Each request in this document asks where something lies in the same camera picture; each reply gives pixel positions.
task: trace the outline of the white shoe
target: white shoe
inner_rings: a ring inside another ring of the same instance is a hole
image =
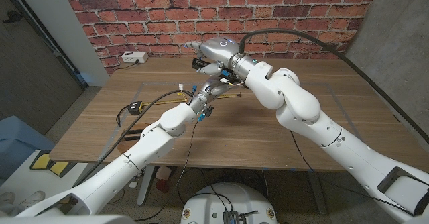
[[[7,202],[9,204],[13,204],[14,200],[15,200],[15,193],[13,193],[13,192],[9,191],[9,192],[0,194],[0,201],[4,201],[4,202]]]
[[[30,197],[26,198],[23,202],[21,202],[21,206],[28,208],[42,200],[45,199],[45,192],[43,191],[36,191],[34,194],[32,194]]]

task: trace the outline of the blue connector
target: blue connector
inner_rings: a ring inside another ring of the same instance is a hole
[[[198,117],[198,121],[202,121],[206,115],[204,113],[201,113],[200,117]]]
[[[228,77],[228,76],[229,76],[229,72],[227,72],[226,70],[222,70],[222,74],[223,74],[224,76],[226,76],[226,77]]]

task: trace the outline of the gray wall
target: gray wall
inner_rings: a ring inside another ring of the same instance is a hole
[[[374,0],[346,55],[429,134],[429,0]]]

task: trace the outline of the floor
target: floor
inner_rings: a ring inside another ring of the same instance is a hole
[[[55,143],[58,142],[99,89],[99,87],[89,87],[61,119],[58,120],[57,124],[46,134],[46,137]],[[173,167],[173,169],[175,171],[168,180],[170,191],[167,194],[156,189],[156,180],[154,180],[151,184],[146,203],[140,207],[136,204],[139,186],[137,188],[129,188],[127,185],[124,188],[125,194],[123,198],[121,198],[121,192],[119,192],[111,200],[111,202],[115,203],[107,205],[101,213],[122,214],[134,219],[140,219],[156,213],[165,201],[168,200],[166,208],[159,215],[149,221],[140,223],[178,223],[183,204],[180,202],[174,186],[182,171],[182,167]],[[209,183],[218,181],[241,182],[261,193],[265,193],[264,183],[255,175],[254,171],[204,169],[204,173]],[[256,173],[261,176],[260,170],[256,170]],[[264,170],[264,173],[267,179],[269,200],[273,204],[278,223],[280,224],[397,223],[375,201],[334,187],[323,180],[321,180],[321,184],[328,214],[320,215],[316,209],[316,203],[306,172]],[[346,172],[323,172],[320,173],[320,176],[323,179],[349,189],[365,193],[357,181]],[[139,177],[135,181],[140,184],[141,179],[142,177]],[[197,171],[190,171],[189,174],[182,177],[180,194],[186,201],[187,198],[205,186],[206,184],[201,174]]]

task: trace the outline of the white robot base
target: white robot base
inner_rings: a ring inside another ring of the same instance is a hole
[[[232,182],[217,183],[213,188],[219,197],[208,186],[186,202],[181,224],[277,224],[273,205],[256,190]]]

